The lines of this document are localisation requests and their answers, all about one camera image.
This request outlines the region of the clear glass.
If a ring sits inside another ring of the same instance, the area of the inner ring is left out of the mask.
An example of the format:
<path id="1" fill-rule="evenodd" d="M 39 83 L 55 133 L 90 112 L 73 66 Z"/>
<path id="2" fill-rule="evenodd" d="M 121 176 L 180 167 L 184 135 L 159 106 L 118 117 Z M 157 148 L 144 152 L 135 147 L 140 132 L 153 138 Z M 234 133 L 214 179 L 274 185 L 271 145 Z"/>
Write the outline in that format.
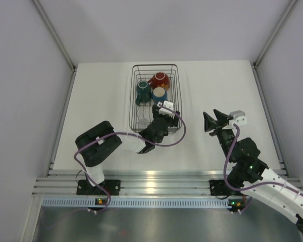
<path id="1" fill-rule="evenodd" d="M 150 124 L 150 122 L 149 122 L 148 119 L 146 119 L 146 118 L 141 118 L 141 119 L 139 120 L 139 122 L 138 122 L 138 128 L 144 130 L 144 129 L 147 128 L 147 126 L 148 126 L 149 124 Z"/>

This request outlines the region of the dark blue cup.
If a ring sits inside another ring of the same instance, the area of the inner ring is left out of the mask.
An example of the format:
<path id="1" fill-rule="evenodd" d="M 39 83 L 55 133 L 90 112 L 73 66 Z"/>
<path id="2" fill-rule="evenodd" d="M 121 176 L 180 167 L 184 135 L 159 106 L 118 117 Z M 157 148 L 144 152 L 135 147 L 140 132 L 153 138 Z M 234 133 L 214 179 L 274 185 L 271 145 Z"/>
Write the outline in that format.
<path id="1" fill-rule="evenodd" d="M 152 100 L 154 101 L 154 104 L 158 104 L 159 102 L 167 101 L 167 91 L 163 87 L 156 87 L 152 93 Z"/>

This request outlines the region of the dark green mug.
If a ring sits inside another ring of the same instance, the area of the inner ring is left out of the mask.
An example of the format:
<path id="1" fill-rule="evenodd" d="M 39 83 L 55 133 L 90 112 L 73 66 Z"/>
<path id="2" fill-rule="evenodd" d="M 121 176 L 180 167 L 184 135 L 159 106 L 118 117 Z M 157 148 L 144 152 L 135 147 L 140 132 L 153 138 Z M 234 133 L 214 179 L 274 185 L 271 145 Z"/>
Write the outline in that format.
<path id="1" fill-rule="evenodd" d="M 145 80 L 139 81 L 136 85 L 136 105 L 140 105 L 141 103 L 148 103 L 151 101 L 152 97 L 152 89 L 149 83 Z"/>

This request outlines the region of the wire dish rack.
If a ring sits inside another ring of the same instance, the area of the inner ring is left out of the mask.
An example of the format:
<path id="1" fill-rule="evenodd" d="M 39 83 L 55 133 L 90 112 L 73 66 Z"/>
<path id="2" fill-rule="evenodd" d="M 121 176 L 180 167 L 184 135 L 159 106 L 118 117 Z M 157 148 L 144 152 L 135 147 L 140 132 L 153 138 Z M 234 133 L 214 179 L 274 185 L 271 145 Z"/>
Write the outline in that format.
<path id="1" fill-rule="evenodd" d="M 138 122 L 141 118 L 146 118 L 151 123 L 153 121 L 153 105 L 152 100 L 148 103 L 136 105 L 136 85 L 139 81 L 149 81 L 157 72 L 164 72 L 170 78 L 170 88 L 167 90 L 167 101 L 174 103 L 174 110 L 182 111 L 181 85 L 179 80 L 179 72 L 176 64 L 140 64 L 134 65 L 131 71 L 130 83 L 130 105 L 129 105 L 129 127 L 134 132 L 140 132 Z"/>

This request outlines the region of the red cup white inside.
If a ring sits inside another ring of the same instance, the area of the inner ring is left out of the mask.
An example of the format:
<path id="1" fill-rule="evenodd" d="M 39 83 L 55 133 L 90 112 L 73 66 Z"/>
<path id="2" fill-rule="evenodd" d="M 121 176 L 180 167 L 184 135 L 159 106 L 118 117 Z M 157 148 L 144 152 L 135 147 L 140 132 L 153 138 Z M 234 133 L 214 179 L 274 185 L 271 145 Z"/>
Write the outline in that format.
<path id="1" fill-rule="evenodd" d="M 170 88 L 170 78 L 164 72 L 155 73 L 152 76 L 152 78 L 148 81 L 148 83 L 152 89 L 155 89 L 157 87 L 162 87 L 167 91 Z"/>

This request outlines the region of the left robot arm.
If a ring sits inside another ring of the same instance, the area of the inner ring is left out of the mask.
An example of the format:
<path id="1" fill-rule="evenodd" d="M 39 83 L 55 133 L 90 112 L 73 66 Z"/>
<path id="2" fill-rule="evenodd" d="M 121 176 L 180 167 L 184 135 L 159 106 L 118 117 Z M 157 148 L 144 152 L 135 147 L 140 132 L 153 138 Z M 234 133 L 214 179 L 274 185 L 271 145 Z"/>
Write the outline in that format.
<path id="1" fill-rule="evenodd" d="M 103 121 L 75 139 L 78 151 L 74 159 L 81 165 L 86 177 L 87 188 L 93 194 L 105 189 L 102 163 L 117 149 L 124 146 L 137 154 L 146 154 L 156 146 L 171 147 L 182 141 L 163 145 L 169 128 L 183 123 L 181 113 L 174 110 L 172 102 L 159 102 L 153 106 L 153 121 L 139 133 L 116 132 L 109 121 Z"/>

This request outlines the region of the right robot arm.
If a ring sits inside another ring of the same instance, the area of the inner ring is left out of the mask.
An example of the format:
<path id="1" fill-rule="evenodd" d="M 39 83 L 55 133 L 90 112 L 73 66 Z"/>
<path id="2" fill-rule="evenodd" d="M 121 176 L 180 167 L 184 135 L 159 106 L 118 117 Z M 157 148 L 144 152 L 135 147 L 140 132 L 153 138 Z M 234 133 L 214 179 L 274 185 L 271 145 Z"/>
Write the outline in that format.
<path id="1" fill-rule="evenodd" d="M 250 196 L 288 218 L 303 234 L 303 191 L 284 180 L 259 158 L 260 150 L 250 137 L 239 139 L 247 123 L 243 111 L 215 117 L 204 112 L 204 131 L 217 137 L 225 155 L 223 180 L 231 194 Z"/>

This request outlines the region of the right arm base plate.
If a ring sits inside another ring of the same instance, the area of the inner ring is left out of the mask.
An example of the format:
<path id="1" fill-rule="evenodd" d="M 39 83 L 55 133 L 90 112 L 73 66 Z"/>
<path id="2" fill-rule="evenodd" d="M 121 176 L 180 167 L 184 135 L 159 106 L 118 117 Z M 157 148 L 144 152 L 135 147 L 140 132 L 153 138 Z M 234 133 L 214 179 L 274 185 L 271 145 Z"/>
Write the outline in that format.
<path id="1" fill-rule="evenodd" d="M 227 187 L 224 180 L 210 180 L 210 193 L 218 198 L 229 197 L 232 191 Z"/>

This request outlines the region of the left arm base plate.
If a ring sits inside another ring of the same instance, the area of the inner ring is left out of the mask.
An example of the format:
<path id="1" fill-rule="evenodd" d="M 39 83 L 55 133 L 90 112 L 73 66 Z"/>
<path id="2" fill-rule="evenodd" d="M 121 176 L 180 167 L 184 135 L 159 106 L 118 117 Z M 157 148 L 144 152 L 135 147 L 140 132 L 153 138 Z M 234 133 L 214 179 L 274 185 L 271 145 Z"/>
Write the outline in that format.
<path id="1" fill-rule="evenodd" d="M 121 188 L 121 181 L 118 179 L 107 179 L 99 184 L 104 190 L 111 196 L 118 196 Z M 97 186 L 93 186 L 87 179 L 78 181 L 76 195 L 93 196 L 93 195 L 106 195 L 106 192 L 102 191 Z"/>

